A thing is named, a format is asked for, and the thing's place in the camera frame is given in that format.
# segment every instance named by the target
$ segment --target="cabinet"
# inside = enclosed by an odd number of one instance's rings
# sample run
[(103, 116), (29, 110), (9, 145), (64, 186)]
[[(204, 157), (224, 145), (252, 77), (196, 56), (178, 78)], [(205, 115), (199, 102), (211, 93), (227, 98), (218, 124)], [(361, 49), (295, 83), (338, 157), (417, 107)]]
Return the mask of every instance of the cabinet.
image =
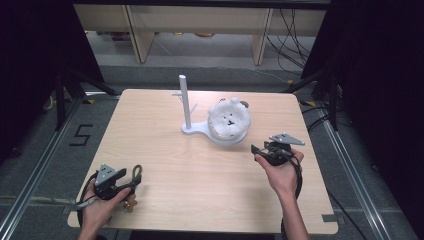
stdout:
[[(147, 59), (155, 32), (210, 32), (251, 35), (253, 60), (261, 65), (267, 35), (287, 35), (292, 10), (74, 4), (86, 30), (129, 32), (136, 60)], [(297, 36), (315, 37), (324, 10), (296, 10)]]

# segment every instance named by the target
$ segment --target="human hand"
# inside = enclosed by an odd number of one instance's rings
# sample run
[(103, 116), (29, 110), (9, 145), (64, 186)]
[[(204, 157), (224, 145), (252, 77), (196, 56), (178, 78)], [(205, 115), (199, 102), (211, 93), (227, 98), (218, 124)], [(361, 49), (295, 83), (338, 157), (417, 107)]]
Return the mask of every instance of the human hand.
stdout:
[[(292, 153), (296, 159), (293, 162), (300, 164), (303, 160), (303, 153), (292, 148)], [(268, 161), (259, 154), (255, 154), (255, 160), (262, 166), (268, 176), (269, 184), (272, 189), (277, 193), (280, 200), (284, 200), (287, 197), (294, 197), (297, 187), (297, 175), (294, 167), (290, 162), (286, 162), (279, 166), (272, 166)]]
[[(87, 186), (84, 201), (95, 195), (94, 182), (95, 179), (91, 180)], [(114, 198), (108, 201), (101, 200), (95, 196), (94, 198), (96, 198), (96, 200), (92, 204), (86, 206), (83, 210), (83, 223), (78, 239), (95, 239), (100, 228), (103, 227), (111, 218), (115, 207), (124, 200), (130, 191), (130, 188), (125, 188)]]

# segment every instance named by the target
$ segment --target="white spherical object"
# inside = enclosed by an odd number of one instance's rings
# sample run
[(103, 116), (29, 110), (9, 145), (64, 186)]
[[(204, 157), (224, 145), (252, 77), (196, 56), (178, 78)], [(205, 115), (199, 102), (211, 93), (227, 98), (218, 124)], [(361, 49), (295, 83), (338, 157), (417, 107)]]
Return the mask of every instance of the white spherical object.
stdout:
[(249, 111), (236, 97), (220, 101), (208, 113), (209, 130), (220, 140), (233, 140), (250, 127)]

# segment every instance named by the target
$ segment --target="forearm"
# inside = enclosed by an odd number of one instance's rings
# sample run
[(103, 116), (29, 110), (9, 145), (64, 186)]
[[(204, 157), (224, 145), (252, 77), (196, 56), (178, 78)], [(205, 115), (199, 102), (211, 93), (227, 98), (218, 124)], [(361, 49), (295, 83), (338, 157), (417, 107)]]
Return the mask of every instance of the forearm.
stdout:
[(296, 197), (279, 194), (279, 199), (283, 208), (283, 224), (287, 239), (309, 239)]

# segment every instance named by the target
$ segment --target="wrist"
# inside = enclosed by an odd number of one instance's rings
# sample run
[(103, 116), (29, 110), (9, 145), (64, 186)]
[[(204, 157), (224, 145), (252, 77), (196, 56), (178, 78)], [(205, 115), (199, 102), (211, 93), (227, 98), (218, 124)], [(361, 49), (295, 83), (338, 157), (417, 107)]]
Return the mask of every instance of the wrist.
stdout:
[(96, 239), (98, 230), (90, 228), (82, 228), (78, 236), (78, 240), (94, 240)]
[(297, 203), (297, 199), (294, 192), (293, 193), (278, 192), (277, 195), (278, 195), (278, 199), (280, 199), (280, 203), (283, 208), (290, 207), (293, 204)]

